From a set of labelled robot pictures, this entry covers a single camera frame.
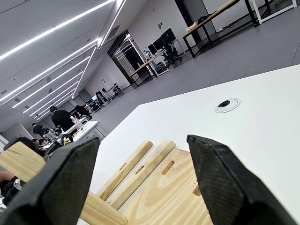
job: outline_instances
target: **table leg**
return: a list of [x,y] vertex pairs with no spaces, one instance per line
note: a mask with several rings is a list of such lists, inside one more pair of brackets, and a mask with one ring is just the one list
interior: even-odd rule
[[250,17],[251,17],[251,20],[252,20],[252,23],[253,23],[253,25],[255,26],[255,27],[257,27],[257,22],[256,22],[256,18],[255,18],[255,16],[254,16],[254,13],[253,13],[253,10],[252,10],[252,8],[251,8],[251,5],[250,5],[250,2],[249,2],[249,0],[245,0],[245,4],[246,4],[246,7],[247,7],[247,9],[248,9],[248,12],[249,12],[249,15],[250,15]]
[[184,42],[186,43],[187,49],[189,50],[189,52],[191,53],[191,55],[192,55],[192,57],[193,57],[193,59],[194,59],[194,58],[195,58],[195,55],[194,55],[194,53],[193,53],[193,50],[192,50],[191,46],[189,46],[189,43],[188,43],[187,38],[184,37],[183,40],[184,40]]
[[268,12],[271,11],[271,7],[270,7],[270,3],[269,3],[269,0],[264,0],[265,4],[266,4],[266,7],[267,7],[267,10]]
[[208,32],[205,28],[205,25],[203,25],[203,30],[204,30],[204,33],[206,34],[206,37],[207,37],[208,41],[212,44],[212,40],[211,40],[210,35],[208,34]]

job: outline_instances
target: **rectangular hole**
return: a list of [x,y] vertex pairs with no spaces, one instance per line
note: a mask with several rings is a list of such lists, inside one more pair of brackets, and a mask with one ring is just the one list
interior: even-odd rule
[[167,172],[172,168],[172,166],[174,165],[174,161],[173,160],[171,160],[170,162],[169,162],[169,164],[166,166],[166,168],[161,172],[161,174],[162,175],[166,175],[167,174]]

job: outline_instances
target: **desk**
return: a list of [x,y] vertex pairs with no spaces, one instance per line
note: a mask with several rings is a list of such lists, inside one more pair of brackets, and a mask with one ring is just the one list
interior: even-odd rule
[[[188,134],[228,145],[300,223],[300,65],[227,82],[138,106],[102,142],[90,190],[117,171],[144,140],[172,140],[189,150]],[[240,106],[218,114],[228,98]]]
[[162,58],[162,54],[163,54],[163,53],[164,53],[164,51],[161,51],[158,55],[154,56],[153,58],[151,58],[151,59],[149,59],[148,61],[146,61],[145,63],[143,63],[136,71],[134,71],[134,72],[130,75],[130,78],[135,82],[135,84],[136,84],[138,87],[139,87],[142,83],[144,83],[144,81],[145,81],[147,78],[149,78],[149,77],[151,76],[151,73],[149,72],[149,70],[147,70],[147,72],[149,73],[149,76],[147,76],[147,77],[145,78],[145,80],[144,80],[143,82],[141,82],[140,84],[137,84],[137,83],[136,83],[136,80],[134,80],[134,79],[132,78],[133,75],[137,74],[137,73],[138,73],[140,70],[142,70],[144,67],[146,67],[146,66],[149,65],[149,66],[150,66],[150,70],[153,72],[153,74],[154,74],[155,77],[158,77],[159,75],[162,75],[162,74],[164,74],[164,73],[166,73],[166,72],[169,71],[169,69],[167,69],[166,71],[164,71],[164,72],[158,74],[157,71],[155,70],[153,64],[151,63],[154,59],[160,57],[162,63],[166,66],[166,63],[165,63],[165,61],[164,61],[163,58]]

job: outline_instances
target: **metal frame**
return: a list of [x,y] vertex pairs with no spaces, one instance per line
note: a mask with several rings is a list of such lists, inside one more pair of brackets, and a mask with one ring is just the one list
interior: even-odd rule
[[255,0],[252,0],[252,3],[253,3],[253,6],[254,6],[254,9],[255,9],[255,12],[256,12],[259,24],[262,24],[263,22],[265,22],[265,21],[267,21],[267,20],[269,20],[269,19],[271,19],[271,18],[273,18],[273,17],[275,17],[275,16],[277,16],[277,15],[279,15],[281,13],[284,13],[287,10],[290,10],[292,8],[296,8],[297,7],[296,0],[292,0],[292,4],[290,6],[288,6],[286,8],[283,8],[283,9],[279,10],[278,12],[273,13],[273,14],[271,14],[271,15],[269,15],[269,16],[267,16],[267,17],[265,17],[265,18],[262,19],[261,15],[259,13],[259,10],[258,10],[258,7],[257,7],[257,4],[256,4]]
[[[266,2],[267,10],[270,11],[270,6],[267,4],[267,3],[269,3],[268,0],[265,0],[265,2]],[[188,40],[187,40],[187,37],[190,36],[190,35],[192,35],[192,33],[189,33],[189,35],[183,37],[183,40],[184,40],[184,42],[185,42],[186,45],[187,45],[187,49],[189,50],[189,52],[191,53],[191,55],[192,55],[193,58],[195,58],[196,55],[199,54],[199,53],[200,53],[207,45],[209,45],[209,44],[212,44],[212,45],[213,45],[213,43],[214,43],[215,41],[218,41],[218,40],[220,40],[220,39],[226,37],[227,35],[229,35],[229,34],[235,32],[235,31],[239,30],[240,28],[242,28],[242,27],[248,25],[249,23],[252,23],[255,27],[258,26],[257,20],[256,20],[256,18],[255,18],[255,16],[254,16],[254,13],[253,13],[253,11],[252,11],[252,8],[251,8],[251,5],[250,5],[250,3],[249,3],[249,0],[245,0],[245,4],[246,4],[246,7],[247,7],[247,9],[248,9],[248,11],[249,11],[249,15],[250,15],[250,17],[251,17],[251,20],[250,20],[249,22],[247,22],[247,23],[245,23],[245,24],[243,24],[243,25],[241,25],[241,26],[239,26],[239,27],[233,29],[232,31],[228,32],[227,34],[225,34],[225,35],[223,35],[223,36],[217,38],[217,39],[214,40],[214,41],[211,40],[211,38],[210,38],[210,36],[209,36],[209,34],[208,34],[206,28],[205,28],[205,24],[208,23],[208,22],[210,22],[212,19],[209,20],[209,21],[207,21],[205,24],[203,24],[203,26],[198,27],[196,30],[198,30],[198,29],[200,29],[200,28],[203,28],[203,30],[204,30],[204,32],[205,32],[205,34],[206,34],[206,37],[207,37],[208,42],[206,42],[206,43],[205,43],[205,44],[204,44],[204,45],[203,45],[196,53],[194,53],[194,52],[193,52],[193,49],[192,49],[194,46],[191,47],[191,46],[189,45],[189,43],[188,43]]]

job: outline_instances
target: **wooden block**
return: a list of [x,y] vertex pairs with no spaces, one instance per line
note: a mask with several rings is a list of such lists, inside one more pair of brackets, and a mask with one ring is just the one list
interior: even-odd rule
[[91,192],[88,193],[80,218],[90,225],[128,224],[125,216]]
[[152,145],[152,142],[144,141],[124,162],[122,167],[103,185],[97,195],[102,200],[106,200],[122,182],[122,180],[129,174],[129,172],[135,167],[135,165],[141,160],[141,158],[148,152]]
[[139,169],[123,180],[106,202],[118,210],[175,146],[174,142],[163,141],[151,155],[141,162]]
[[28,182],[44,167],[45,161],[25,144],[18,142],[0,154],[0,165]]
[[189,152],[173,149],[124,209],[130,225],[212,225]]
[[[45,165],[44,159],[18,142],[0,154],[0,166],[21,180],[30,181]],[[81,219],[90,225],[126,225],[127,219],[95,194],[89,192]]]

